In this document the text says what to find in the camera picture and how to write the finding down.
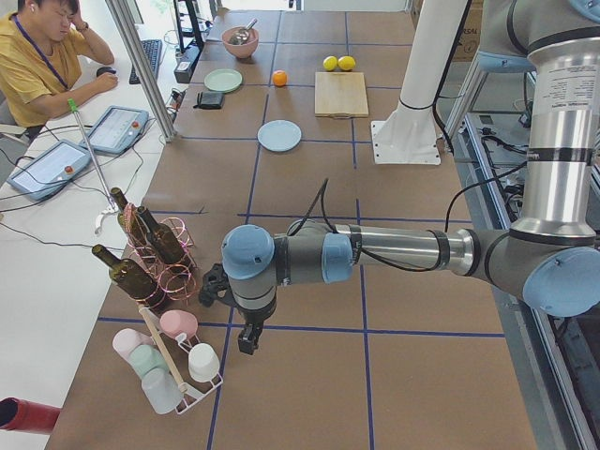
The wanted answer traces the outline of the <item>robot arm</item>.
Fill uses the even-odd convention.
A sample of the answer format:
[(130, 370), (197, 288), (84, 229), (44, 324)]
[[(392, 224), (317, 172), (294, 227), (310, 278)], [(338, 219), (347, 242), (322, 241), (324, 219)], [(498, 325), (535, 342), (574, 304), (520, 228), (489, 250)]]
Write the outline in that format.
[(586, 221), (599, 124), (599, 5), (595, 1), (488, 1), (481, 55), (520, 69), (536, 85), (521, 215), (505, 231), (417, 231), (333, 225), (303, 218), (284, 234), (255, 225), (224, 238), (231, 302), (245, 325), (242, 353), (258, 346), (280, 285), (333, 283), (357, 264), (408, 272), (448, 270), (514, 295), (556, 317), (599, 301), (599, 253)]

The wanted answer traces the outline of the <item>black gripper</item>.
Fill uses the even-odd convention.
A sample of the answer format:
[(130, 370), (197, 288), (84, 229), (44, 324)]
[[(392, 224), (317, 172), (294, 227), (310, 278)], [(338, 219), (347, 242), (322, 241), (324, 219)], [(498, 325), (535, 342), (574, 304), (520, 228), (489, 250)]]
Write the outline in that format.
[(245, 324), (239, 333), (237, 342), (241, 353), (252, 355), (259, 348), (259, 339), (263, 332), (264, 322), (275, 312), (275, 307), (261, 309), (240, 309)]

